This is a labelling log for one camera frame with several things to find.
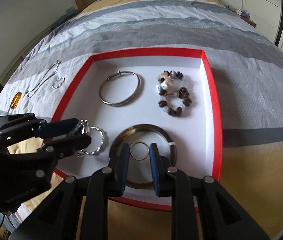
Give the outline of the wooden nightstand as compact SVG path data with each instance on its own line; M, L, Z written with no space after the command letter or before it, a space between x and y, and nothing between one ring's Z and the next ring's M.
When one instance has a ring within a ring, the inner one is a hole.
M243 17L243 16L240 16L240 18L242 20L244 20L245 22L247 22L249 25L251 25L253 28L256 28L256 23L251 21L249 18L246 18L246 17Z

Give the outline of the purple tissue box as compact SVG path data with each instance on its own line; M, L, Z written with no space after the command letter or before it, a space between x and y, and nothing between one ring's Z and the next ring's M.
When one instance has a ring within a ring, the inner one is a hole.
M250 18L250 13L244 9L237 9L236 14L243 18L247 18L247 19Z

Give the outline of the dark bronze bangle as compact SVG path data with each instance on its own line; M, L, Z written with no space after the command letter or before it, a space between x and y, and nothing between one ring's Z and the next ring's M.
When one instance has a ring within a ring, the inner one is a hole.
M121 132L113 141L109 157L118 155L124 143L130 146L127 186L133 189L148 189L153 185L150 165L150 144L159 144L159 138L167 145L168 158L172 165L177 161L177 146L169 134L159 126L139 124Z

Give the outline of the dark teal blanket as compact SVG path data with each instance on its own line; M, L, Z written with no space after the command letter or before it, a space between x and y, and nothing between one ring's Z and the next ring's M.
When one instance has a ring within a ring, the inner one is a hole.
M66 14L62 15L62 16L52 25L52 29L58 28L60 25L62 25L63 23L67 22L68 20L74 18L74 17L77 16L79 13L80 13L79 10L73 10L73 11L67 12Z

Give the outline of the silver bangle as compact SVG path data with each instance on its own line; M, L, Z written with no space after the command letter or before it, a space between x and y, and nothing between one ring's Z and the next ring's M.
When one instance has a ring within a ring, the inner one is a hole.
M107 106L121 107L138 97L141 84L141 77L135 72L118 71L100 84L99 98Z

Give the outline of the amber resin bangle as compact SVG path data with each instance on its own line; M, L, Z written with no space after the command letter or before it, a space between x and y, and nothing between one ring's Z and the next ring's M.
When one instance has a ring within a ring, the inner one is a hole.
M22 92L17 92L15 94L15 96L13 97L13 99L12 99L12 101L10 103L10 108L11 109L15 109L18 106L18 103L19 103L21 97L22 97Z

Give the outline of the red jewelry box tray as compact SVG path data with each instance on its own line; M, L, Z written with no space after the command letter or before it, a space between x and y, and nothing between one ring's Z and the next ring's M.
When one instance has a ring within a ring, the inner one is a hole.
M186 76L192 104L182 116L172 117L158 105L157 77L165 70ZM138 97L121 107L107 106L99 98L100 84L118 71L141 77ZM90 56L82 65L56 108L53 120L87 119L106 135L96 156L64 158L55 172L84 178L109 162L112 142L125 129L152 124L165 130L177 146L175 166L188 176L212 176L219 180L222 166L222 122L218 94L208 58L203 50L190 48L135 48Z

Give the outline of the silver pendant charm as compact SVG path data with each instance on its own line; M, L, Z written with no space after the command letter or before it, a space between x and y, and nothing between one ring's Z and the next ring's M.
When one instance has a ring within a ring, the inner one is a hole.
M75 125L75 127L67 134L68 137L78 135L78 134L89 134L89 122L87 119L81 119Z

